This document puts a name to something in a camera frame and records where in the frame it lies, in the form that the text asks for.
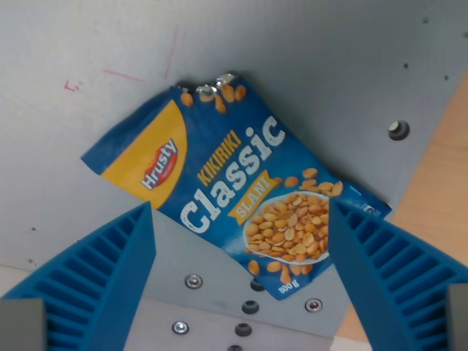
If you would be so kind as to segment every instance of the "peanut bag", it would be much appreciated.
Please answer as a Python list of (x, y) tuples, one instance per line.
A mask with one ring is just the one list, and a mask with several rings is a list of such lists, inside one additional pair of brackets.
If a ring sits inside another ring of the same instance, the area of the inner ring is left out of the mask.
[(83, 156), (125, 189), (247, 269), (277, 300), (331, 265), (328, 200), (385, 216), (365, 189), (331, 175), (243, 79), (193, 94), (172, 87)]

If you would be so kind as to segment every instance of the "gray metal plate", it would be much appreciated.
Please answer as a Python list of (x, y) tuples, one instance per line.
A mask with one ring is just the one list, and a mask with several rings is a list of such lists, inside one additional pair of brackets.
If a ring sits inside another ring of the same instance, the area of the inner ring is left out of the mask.
[[(28, 270), (139, 203), (79, 157), (176, 81), (243, 72), (327, 164), (396, 205), (468, 66), (466, 0), (6, 0), (0, 8), (0, 264)], [(401, 142), (387, 137), (397, 119), (412, 128)], [(154, 219), (147, 296), (231, 315), (254, 298), (256, 320), (334, 334), (347, 302), (335, 273), (277, 302), (251, 291), (248, 273), (220, 250)], [(204, 278), (202, 289), (183, 286), (189, 273)], [(303, 309), (309, 297), (324, 300), (319, 314)]]
[[(184, 321), (189, 332), (172, 332), (174, 322)], [(247, 322), (252, 334), (237, 336), (238, 323)], [(239, 345), (244, 351), (329, 351), (332, 339), (300, 333), (241, 318), (176, 306), (150, 298), (141, 300), (130, 330), (126, 351), (225, 351)]]

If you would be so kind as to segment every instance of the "hrusty logo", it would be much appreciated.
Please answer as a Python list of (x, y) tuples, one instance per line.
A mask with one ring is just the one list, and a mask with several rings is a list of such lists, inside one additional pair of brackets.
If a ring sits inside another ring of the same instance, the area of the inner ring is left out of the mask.
[(174, 140), (158, 148), (151, 166), (145, 171), (145, 178), (141, 181), (148, 190), (153, 190), (169, 178), (177, 162), (177, 148)]

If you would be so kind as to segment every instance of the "wooden table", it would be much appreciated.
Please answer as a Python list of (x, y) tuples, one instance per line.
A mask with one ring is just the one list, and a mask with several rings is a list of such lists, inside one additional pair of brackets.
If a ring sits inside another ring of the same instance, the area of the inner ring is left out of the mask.
[[(392, 222), (468, 265), (467, 211), (468, 74), (450, 101)], [(354, 309), (336, 335), (367, 341)]]

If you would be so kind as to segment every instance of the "scratch mark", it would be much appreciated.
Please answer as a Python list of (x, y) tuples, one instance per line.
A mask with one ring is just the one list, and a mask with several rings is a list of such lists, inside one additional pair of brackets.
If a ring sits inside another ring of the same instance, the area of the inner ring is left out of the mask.
[(65, 82), (64, 89), (70, 90), (70, 91), (78, 91), (78, 90), (80, 90), (80, 88), (79, 88), (78, 86), (75, 86), (75, 88), (70, 88), (70, 86), (69, 86), (69, 81), (68, 81), (68, 80)]
[(177, 41), (178, 41), (178, 34), (179, 34), (179, 31), (180, 31), (180, 27), (181, 27), (181, 26), (179, 25), (179, 23), (177, 23), (177, 24), (174, 26), (173, 44), (172, 44), (172, 46), (170, 47), (169, 56), (167, 57), (166, 73), (164, 74), (164, 79), (165, 79), (165, 80), (167, 80), (167, 78), (169, 77), (170, 67), (172, 66), (172, 63), (173, 63), (174, 51), (176, 50)]
[(131, 79), (131, 80), (134, 80), (136, 82), (144, 82), (145, 80), (142, 79), (142, 78), (136, 78), (136, 77), (132, 77), (131, 75), (125, 75), (124, 73), (119, 73), (119, 72), (115, 72), (115, 71), (111, 71), (110, 69), (104, 69), (103, 71), (104, 73), (109, 73), (110, 75), (117, 75), (119, 77), (123, 77), (123, 78), (126, 78), (126, 79)]

